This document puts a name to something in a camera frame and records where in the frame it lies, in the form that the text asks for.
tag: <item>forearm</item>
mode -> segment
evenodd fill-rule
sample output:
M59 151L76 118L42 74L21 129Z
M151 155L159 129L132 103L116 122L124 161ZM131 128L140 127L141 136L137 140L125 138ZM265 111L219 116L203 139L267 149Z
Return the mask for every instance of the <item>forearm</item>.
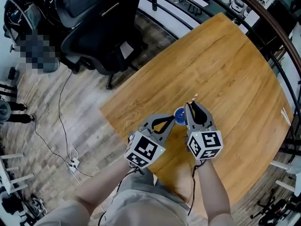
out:
M123 157L83 183L75 192L74 199L83 204L90 214L113 192L118 183L130 171Z
M230 214L229 197L210 160L198 168L198 176L208 222L220 214Z

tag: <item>office chair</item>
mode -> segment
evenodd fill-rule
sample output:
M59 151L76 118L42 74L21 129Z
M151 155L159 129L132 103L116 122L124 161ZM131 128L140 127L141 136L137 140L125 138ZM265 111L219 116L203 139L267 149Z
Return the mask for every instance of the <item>office chair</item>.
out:
M65 27L75 27L61 45L63 53L79 56L82 63L109 75L128 67L147 48L134 20L139 0L55 0L58 15ZM124 55L125 43L132 52Z

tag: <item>blue object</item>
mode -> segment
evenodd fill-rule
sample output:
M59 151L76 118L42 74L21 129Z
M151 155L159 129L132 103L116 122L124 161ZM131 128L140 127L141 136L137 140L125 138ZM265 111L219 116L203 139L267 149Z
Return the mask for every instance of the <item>blue object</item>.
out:
M180 126L185 126L185 114L183 112L184 107L180 107L174 112L175 123L177 123Z

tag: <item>railing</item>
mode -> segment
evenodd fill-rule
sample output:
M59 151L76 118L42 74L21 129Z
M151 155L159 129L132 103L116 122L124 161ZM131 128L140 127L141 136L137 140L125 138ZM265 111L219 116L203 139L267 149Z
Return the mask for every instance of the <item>railing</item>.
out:
M178 21L180 21L183 25L185 25L186 27L188 27L190 30L193 29L183 19L179 18L177 15L173 14L171 11L169 11L165 7L163 7L160 4L158 4L157 0L148 0L148 1L152 3L152 9L154 11L157 11L157 8L159 7L160 9L164 10L165 12L167 12L168 14L170 14L171 16L173 16L174 18L176 18ZM201 23L194 16L192 16L188 11L186 11L185 9L183 9L181 6L175 4L171 0L164 0L164 1L166 1L166 2L168 2L170 4L172 4L173 6L177 7L178 9L180 9L182 12L184 12L185 14L187 14L188 16L190 16L191 18L193 18L198 23ZM202 7L201 5L199 5L198 3L196 3L194 0L186 0L186 1L188 1L188 3L192 4L193 6L197 7L198 9L200 9L202 12L204 12L205 14L207 14L209 17L214 16L214 14L212 14L210 11L208 11L208 9ZM296 115L298 116L298 119L299 119L295 131L293 130L292 127L290 127L291 137L292 137L293 141L295 141L295 136L297 134L297 131L298 131L299 127L300 127L300 122L301 122L301 111L300 111L300 107L299 107L299 103L298 103L299 100L300 100L300 96L299 96L299 98L297 100L297 98L296 98L296 96L294 94L293 88L292 88L292 86L291 86L291 84L290 84L290 82L289 82L289 80L288 80L285 72L283 71L283 69L281 67L281 64L278 62L278 60L275 58L274 54L271 51L271 48L270 48L270 44L271 43L267 43L266 44L263 41L263 39L261 39L261 37L254 31L254 29L244 19L242 19L238 14L236 14L232 9L230 9L224 2L222 2L221 0L213 0L213 1L215 3L217 3L219 6L221 6L224 10L226 10L228 14L230 14L231 16L233 16L234 18L236 18L248 30L249 35L252 35L251 38L250 38L250 36L249 36L249 38L253 41L253 43L256 45L256 47L258 48L258 50L262 53L262 55L265 57L265 59L267 61L271 60L274 63L274 65L277 67L277 69L279 70L279 73L283 77L284 82L287 85L288 90L289 90L289 92L290 92L290 94L291 94L291 96L293 98L293 102L294 102L294 105L295 105L294 120L296 118ZM296 67L296 70L298 71L299 76L301 77L301 58L300 58L297 50L295 49L294 45L292 44L292 42L287 37L285 31L279 25L279 23L256 0L242 0L242 1L245 4L247 4L257 15L259 15L259 17L261 19L265 20L271 26L271 28L276 32L277 37L282 42L282 45L286 49L286 51L287 51L288 55L290 56L290 58L291 58L291 60L292 60L292 62L294 64L294 66Z

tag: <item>wooden floor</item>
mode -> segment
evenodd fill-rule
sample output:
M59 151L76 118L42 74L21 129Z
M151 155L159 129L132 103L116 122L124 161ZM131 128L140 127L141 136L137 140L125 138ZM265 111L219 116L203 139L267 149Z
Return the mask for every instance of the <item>wooden floor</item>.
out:
M136 24L149 45L133 63L140 67L174 42L174 39L141 14L136 16ZM50 148L65 159L68 157L63 128L58 118L58 100L69 74L70 71L64 65L49 75L39 75L21 69L17 100L28 105L28 114L37 115L37 131ZM129 69L116 75L113 80L115 89L132 74L133 71ZM112 91L105 89L106 79L106 76L97 71L83 70L78 75L72 75L61 100L61 118L67 132L68 152L72 147L78 150L80 169L91 176L119 158L126 146L99 112L100 105L112 94ZM0 136L3 139L5 154L25 153L23 158L8 161L9 166L20 167L19 171L15 171L16 176L29 173L35 175L27 181L30 187L24 190L26 197L34 193L45 201L49 211L70 197L78 182L69 172L67 164L53 155L34 133L33 123L5 123ZM287 162L290 157L279 153L276 158L278 161ZM80 182L87 179L78 172L75 176ZM265 199L268 197L267 193L275 187L276 179L288 184L294 183L283 170L269 166L258 183L232 208L237 225L258 224L259 217L251 220L249 216L260 210L254 205L264 195ZM280 199L287 198L290 193L277 188L276 195ZM102 206L106 209L108 203L105 202ZM97 225L101 212L100 208L96 210L89 225ZM206 225L206 220L202 220L198 225Z

